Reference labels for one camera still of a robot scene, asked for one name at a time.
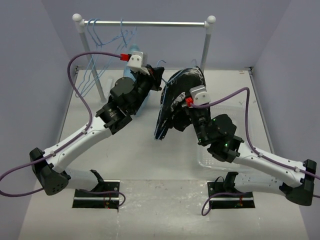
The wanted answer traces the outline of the black white-patterned trousers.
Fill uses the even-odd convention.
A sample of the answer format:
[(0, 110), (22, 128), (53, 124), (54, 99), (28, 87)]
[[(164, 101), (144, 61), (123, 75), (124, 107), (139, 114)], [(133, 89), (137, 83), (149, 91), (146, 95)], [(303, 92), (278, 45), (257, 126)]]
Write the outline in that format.
[(205, 76), (199, 66), (181, 69), (169, 78), (160, 97), (160, 110), (154, 130), (156, 140), (162, 140), (168, 130), (173, 128), (173, 118), (181, 109), (190, 89), (205, 84)]

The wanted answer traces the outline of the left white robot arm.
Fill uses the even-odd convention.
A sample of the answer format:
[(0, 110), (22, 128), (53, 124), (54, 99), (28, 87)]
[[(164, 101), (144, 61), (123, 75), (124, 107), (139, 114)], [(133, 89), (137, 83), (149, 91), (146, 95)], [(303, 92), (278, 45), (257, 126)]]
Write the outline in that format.
[(69, 165), (100, 141), (109, 138), (132, 121), (150, 91), (160, 91), (164, 67), (146, 67), (147, 73), (134, 73), (135, 80), (121, 77), (110, 89), (108, 102), (85, 126), (45, 150), (33, 149), (32, 168), (44, 192), (55, 195), (64, 189), (77, 189), (97, 197), (105, 181), (96, 170), (81, 171)]

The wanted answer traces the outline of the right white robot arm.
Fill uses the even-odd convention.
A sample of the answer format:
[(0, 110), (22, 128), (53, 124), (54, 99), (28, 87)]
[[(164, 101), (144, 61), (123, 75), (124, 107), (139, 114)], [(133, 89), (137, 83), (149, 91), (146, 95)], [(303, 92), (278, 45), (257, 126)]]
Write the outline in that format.
[(284, 196), (292, 203), (310, 206), (314, 198), (317, 164), (289, 160), (254, 147), (248, 139), (237, 136), (237, 127), (227, 114), (211, 117), (207, 108), (193, 108), (186, 104), (177, 107), (172, 116), (173, 127), (184, 131), (192, 125), (198, 145), (206, 147), (217, 161), (238, 164), (260, 171), (249, 176), (237, 171), (228, 172), (218, 195), (241, 196), (250, 192), (265, 192)]

